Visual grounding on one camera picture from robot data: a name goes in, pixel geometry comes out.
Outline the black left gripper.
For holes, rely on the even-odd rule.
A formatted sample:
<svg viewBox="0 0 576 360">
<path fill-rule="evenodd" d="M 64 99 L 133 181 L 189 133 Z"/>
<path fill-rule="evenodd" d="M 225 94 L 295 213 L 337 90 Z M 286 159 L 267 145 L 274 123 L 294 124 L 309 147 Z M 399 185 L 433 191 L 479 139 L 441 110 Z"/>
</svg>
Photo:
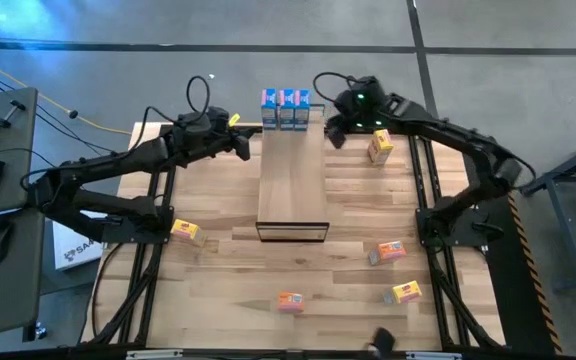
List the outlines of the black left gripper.
<svg viewBox="0 0 576 360">
<path fill-rule="evenodd" d="M 261 126 L 240 127 L 239 131 L 229 130 L 224 135 L 209 135 L 203 140 L 204 151 L 209 156 L 215 156 L 219 152 L 235 151 L 235 154 L 243 161 L 248 161 L 250 155 L 249 139 L 263 132 Z"/>
</svg>

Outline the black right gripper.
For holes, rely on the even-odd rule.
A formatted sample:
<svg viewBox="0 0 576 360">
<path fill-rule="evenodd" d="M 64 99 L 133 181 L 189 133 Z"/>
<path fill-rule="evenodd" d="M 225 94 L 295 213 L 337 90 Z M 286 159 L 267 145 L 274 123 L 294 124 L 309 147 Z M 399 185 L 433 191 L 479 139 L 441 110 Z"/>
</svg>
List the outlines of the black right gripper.
<svg viewBox="0 0 576 360">
<path fill-rule="evenodd" d="M 357 128 L 357 123 L 363 126 L 388 102 L 388 96 L 375 76 L 360 78 L 348 76 L 345 81 L 347 88 L 339 93 L 334 101 L 342 96 L 352 96 L 357 113 L 350 121 L 338 122 L 334 119 L 335 115 L 327 120 L 327 137 L 335 149 L 341 149 L 344 146 L 346 130 Z"/>
</svg>

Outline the blue Rice Krispies box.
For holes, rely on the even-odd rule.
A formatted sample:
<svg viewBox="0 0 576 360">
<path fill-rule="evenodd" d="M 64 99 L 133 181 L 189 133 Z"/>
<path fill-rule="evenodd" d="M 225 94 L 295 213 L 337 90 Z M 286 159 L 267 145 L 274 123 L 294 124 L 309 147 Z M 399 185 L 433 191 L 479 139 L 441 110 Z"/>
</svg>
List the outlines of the blue Rice Krispies box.
<svg viewBox="0 0 576 360">
<path fill-rule="evenodd" d="M 278 128 L 277 90 L 264 88 L 261 92 L 261 119 L 264 129 L 276 130 Z"/>
<path fill-rule="evenodd" d="M 306 131 L 310 115 L 310 90 L 297 89 L 295 91 L 294 130 Z"/>
<path fill-rule="evenodd" d="M 279 90 L 279 129 L 288 131 L 294 129 L 295 121 L 295 101 L 296 92 L 293 88 L 283 88 Z"/>
</svg>

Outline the yellow Corn Pops box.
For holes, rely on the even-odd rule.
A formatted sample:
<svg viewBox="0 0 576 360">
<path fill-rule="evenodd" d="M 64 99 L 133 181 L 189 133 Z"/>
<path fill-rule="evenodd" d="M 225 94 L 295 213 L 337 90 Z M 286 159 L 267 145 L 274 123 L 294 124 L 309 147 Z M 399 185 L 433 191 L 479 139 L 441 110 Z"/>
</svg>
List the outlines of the yellow Corn Pops box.
<svg viewBox="0 0 576 360">
<path fill-rule="evenodd" d="M 376 130 L 368 146 L 368 154 L 374 165 L 384 165 L 389 158 L 394 145 L 386 129 Z"/>
<path fill-rule="evenodd" d="M 422 291 L 417 281 L 413 280 L 404 284 L 389 288 L 383 295 L 386 304 L 402 304 L 410 302 L 422 296 Z"/>
<path fill-rule="evenodd" d="M 202 247 L 206 240 L 206 235 L 199 225 L 182 219 L 174 220 L 170 236 L 195 247 Z"/>
</svg>

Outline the orange Frosted Mini-Wheats box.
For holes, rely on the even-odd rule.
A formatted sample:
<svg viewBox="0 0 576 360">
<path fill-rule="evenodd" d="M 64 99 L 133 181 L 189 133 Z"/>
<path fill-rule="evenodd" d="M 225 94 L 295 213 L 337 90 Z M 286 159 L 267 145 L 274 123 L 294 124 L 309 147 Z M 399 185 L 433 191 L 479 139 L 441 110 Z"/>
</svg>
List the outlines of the orange Frosted Mini-Wheats box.
<svg viewBox="0 0 576 360">
<path fill-rule="evenodd" d="M 294 292 L 280 292 L 277 309 L 286 313 L 301 313 L 304 310 L 304 297 Z"/>
<path fill-rule="evenodd" d="M 369 263 L 372 266 L 396 261 L 407 255 L 407 251 L 400 241 L 378 244 L 368 254 Z"/>
</svg>

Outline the white printed cardboard box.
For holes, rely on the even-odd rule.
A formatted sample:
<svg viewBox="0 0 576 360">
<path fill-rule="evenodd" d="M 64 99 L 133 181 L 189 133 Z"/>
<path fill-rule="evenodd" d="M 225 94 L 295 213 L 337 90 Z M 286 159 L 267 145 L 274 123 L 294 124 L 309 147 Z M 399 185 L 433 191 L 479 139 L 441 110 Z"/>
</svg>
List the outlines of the white printed cardboard box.
<svg viewBox="0 0 576 360">
<path fill-rule="evenodd" d="M 65 271 L 99 260 L 107 248 L 106 244 L 91 240 L 54 220 L 52 230 L 54 263 L 57 271 Z"/>
</svg>

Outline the person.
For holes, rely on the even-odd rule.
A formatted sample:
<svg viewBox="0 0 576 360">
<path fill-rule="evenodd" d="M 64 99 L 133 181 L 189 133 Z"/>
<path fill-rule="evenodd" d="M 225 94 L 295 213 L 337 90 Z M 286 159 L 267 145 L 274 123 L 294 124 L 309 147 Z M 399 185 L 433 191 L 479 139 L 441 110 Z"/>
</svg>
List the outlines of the person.
<svg viewBox="0 0 576 360">
<path fill-rule="evenodd" d="M 378 327 L 372 335 L 371 340 L 365 345 L 367 360 L 384 360 L 387 358 L 396 343 L 395 337 L 390 331 L 383 327 Z"/>
</svg>

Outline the dark grey desk top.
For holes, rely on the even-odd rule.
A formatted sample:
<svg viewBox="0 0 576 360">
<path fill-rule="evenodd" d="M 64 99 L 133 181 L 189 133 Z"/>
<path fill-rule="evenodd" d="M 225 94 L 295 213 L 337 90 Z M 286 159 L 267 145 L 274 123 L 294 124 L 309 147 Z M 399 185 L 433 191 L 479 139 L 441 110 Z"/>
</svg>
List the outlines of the dark grey desk top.
<svg viewBox="0 0 576 360">
<path fill-rule="evenodd" d="M 12 109 L 12 100 L 25 106 L 25 110 L 17 110 L 12 115 L 9 129 L 0 129 L 0 161 L 4 162 L 3 179 L 0 180 L 0 214 L 21 209 L 27 201 L 20 178 L 30 171 L 37 97 L 35 88 L 0 92 L 1 118 Z"/>
<path fill-rule="evenodd" d="M 0 262 L 0 332 L 37 319 L 45 225 L 44 216 L 30 209 L 1 215 L 3 221 L 12 231 Z"/>
</svg>

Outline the black mat with hazard stripes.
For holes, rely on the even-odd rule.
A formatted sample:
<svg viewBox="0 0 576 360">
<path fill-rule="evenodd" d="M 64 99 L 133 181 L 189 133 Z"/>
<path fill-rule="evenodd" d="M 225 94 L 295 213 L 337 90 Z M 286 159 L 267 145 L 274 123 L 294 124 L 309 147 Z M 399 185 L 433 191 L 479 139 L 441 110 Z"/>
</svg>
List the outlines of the black mat with hazard stripes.
<svg viewBox="0 0 576 360">
<path fill-rule="evenodd" d="M 503 235 L 488 245 L 494 295 L 507 346 L 517 352 L 561 355 L 563 349 L 514 196 L 479 204 Z"/>
</svg>

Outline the wooden shelf with black frame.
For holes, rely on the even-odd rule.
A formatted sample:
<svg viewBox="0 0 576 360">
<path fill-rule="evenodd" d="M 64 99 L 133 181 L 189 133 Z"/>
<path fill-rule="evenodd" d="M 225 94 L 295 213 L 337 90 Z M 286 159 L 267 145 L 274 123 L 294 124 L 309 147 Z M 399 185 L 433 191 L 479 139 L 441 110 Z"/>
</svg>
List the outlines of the wooden shelf with black frame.
<svg viewBox="0 0 576 360">
<path fill-rule="evenodd" d="M 315 105 L 304 131 L 262 135 L 258 218 L 261 241 L 322 243 L 330 228 L 325 188 L 325 107 Z"/>
</svg>

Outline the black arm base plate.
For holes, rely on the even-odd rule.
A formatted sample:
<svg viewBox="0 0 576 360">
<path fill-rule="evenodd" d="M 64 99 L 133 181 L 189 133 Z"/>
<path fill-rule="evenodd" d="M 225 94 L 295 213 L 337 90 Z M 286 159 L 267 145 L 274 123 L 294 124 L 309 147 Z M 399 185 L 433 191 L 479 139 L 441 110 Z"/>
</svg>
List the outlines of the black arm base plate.
<svg viewBox="0 0 576 360">
<path fill-rule="evenodd" d="M 424 247 L 481 247 L 504 235 L 501 227 L 488 221 L 488 214 L 472 208 L 452 220 L 439 219 L 432 209 L 418 209 L 415 218 Z"/>
<path fill-rule="evenodd" d="M 152 219 L 109 215 L 102 222 L 101 241 L 108 244 L 165 244 L 169 241 L 174 208 L 157 206 Z"/>
</svg>

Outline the silver metal bracket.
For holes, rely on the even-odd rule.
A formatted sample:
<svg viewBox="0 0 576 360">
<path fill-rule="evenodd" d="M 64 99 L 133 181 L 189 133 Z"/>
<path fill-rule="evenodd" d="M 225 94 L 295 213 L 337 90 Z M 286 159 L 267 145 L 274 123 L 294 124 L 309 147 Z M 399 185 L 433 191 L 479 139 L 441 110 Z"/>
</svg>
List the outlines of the silver metal bracket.
<svg viewBox="0 0 576 360">
<path fill-rule="evenodd" d="M 409 351 L 406 360 L 463 360 L 460 353 Z"/>
<path fill-rule="evenodd" d="M 148 349 L 126 353 L 125 360 L 180 360 L 184 358 L 181 349 Z"/>
</svg>

